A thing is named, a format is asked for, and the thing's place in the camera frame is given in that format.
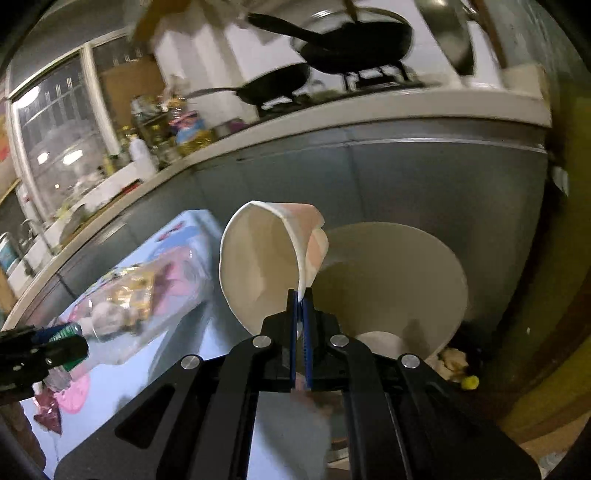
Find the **Peppa Pig blue tablecloth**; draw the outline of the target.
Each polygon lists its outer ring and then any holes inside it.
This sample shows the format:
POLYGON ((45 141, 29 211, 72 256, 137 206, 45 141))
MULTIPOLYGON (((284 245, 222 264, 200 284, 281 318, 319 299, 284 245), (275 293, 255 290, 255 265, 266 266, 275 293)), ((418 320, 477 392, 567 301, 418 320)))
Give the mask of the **Peppa Pig blue tablecloth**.
MULTIPOLYGON (((121 365, 99 365, 89 374, 85 403, 75 414, 63 412, 62 434, 32 426, 46 457, 44 472, 55 474, 59 461, 187 354, 209 360, 229 352, 247 332, 230 312, 217 276, 221 226, 207 210, 184 211, 116 263, 123 268, 152 259, 175 244, 189 244, 206 265, 213 289, 204 303, 185 315, 121 365)), ((331 446, 329 420, 304 393, 259 395, 249 457, 250 479, 324 479, 331 446)))

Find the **window with bars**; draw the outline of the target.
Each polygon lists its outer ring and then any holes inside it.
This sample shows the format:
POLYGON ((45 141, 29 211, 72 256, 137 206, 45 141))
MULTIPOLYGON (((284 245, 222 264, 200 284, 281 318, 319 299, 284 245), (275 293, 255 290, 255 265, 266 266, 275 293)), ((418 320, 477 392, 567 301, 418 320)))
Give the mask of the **window with bars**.
POLYGON ((163 87, 149 47, 113 32, 58 57, 10 93, 23 179, 43 220, 129 164, 133 103, 163 87))

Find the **clear plastic bottle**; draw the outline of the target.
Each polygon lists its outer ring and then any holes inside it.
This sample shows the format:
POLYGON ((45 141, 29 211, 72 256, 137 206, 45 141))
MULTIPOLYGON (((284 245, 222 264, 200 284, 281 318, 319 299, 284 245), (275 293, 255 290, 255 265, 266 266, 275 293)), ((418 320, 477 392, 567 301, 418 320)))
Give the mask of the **clear plastic bottle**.
POLYGON ((83 337, 86 357, 51 369, 45 385, 59 392, 98 365, 125 363, 205 300, 211 283, 190 246, 113 271, 81 297, 56 335, 83 337))

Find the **black frying pan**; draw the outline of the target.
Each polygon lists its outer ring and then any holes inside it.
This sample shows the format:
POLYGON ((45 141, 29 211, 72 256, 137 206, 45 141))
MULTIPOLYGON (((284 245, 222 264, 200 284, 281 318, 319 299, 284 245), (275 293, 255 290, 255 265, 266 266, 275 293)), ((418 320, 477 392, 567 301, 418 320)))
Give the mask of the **black frying pan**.
POLYGON ((256 77, 239 87, 217 87, 195 90, 184 94, 185 99, 193 99, 221 92, 232 92, 242 102, 252 106, 262 106, 274 99, 291 98, 300 90, 311 76, 307 63, 290 64, 256 77))

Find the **white paper cup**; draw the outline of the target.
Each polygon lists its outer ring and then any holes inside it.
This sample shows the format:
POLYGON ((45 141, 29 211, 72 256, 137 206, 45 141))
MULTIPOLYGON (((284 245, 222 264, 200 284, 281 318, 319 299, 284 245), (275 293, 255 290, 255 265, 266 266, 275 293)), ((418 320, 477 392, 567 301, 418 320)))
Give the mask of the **white paper cup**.
POLYGON ((229 309, 250 334, 286 309, 288 291, 304 298, 329 251, 324 225, 311 204, 250 201, 232 215, 218 277, 229 309))

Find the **steel wok lid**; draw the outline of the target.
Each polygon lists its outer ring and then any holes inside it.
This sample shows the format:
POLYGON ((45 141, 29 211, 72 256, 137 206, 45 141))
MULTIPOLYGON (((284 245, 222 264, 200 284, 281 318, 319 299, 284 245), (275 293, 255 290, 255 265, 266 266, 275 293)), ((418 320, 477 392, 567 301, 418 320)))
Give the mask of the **steel wok lid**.
POLYGON ((467 7, 460 0, 415 0, 428 29, 459 76, 475 71, 467 7))

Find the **white plastic jug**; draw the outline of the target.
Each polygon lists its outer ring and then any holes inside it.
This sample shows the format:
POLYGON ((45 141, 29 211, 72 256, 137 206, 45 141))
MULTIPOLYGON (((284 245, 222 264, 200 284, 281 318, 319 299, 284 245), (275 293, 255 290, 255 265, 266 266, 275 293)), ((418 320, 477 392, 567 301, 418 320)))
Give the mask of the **white plastic jug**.
POLYGON ((147 182, 157 174, 158 169, 152 159, 150 150, 137 134, 130 136, 128 151, 131 160, 136 166, 137 174, 143 182, 147 182))

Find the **white round trash bin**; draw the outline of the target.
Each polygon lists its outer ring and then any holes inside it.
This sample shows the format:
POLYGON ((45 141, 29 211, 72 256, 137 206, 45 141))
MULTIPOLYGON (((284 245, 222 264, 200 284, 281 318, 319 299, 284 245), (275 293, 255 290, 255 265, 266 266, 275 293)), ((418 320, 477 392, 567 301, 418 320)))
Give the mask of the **white round trash bin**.
POLYGON ((312 286, 318 310, 342 332, 397 336, 424 360, 435 358, 469 306, 466 274, 435 236, 407 225, 366 222, 329 230, 329 252, 312 286))

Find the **cooking oil bottle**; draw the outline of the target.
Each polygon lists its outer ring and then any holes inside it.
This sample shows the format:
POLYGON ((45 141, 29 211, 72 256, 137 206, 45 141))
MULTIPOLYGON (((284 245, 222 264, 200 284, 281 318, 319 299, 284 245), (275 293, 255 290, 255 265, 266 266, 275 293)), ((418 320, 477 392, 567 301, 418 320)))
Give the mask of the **cooking oil bottle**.
POLYGON ((187 156, 214 143, 213 132, 205 127, 204 119, 196 111, 189 111, 173 119, 170 127, 181 156, 187 156))

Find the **chrome sink faucet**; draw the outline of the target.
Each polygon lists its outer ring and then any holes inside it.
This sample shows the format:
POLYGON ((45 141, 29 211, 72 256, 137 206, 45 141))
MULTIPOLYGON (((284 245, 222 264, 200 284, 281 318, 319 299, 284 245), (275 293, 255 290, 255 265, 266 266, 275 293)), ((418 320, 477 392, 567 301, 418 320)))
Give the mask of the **chrome sink faucet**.
POLYGON ((27 275, 34 278, 53 258, 54 251, 43 227, 32 219, 25 219, 19 227, 18 244, 23 253, 27 275))

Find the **black wok with lid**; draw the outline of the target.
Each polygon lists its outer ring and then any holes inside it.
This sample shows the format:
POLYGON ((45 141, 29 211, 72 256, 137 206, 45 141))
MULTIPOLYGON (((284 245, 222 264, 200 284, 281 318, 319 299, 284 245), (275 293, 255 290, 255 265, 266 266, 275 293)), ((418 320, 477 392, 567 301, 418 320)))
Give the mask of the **black wok with lid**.
POLYGON ((413 28, 406 21, 353 18, 324 32, 305 29, 271 15, 250 13, 249 24, 289 36, 294 51, 315 70, 327 74, 359 74, 384 67, 408 77, 402 59, 410 50, 413 28))

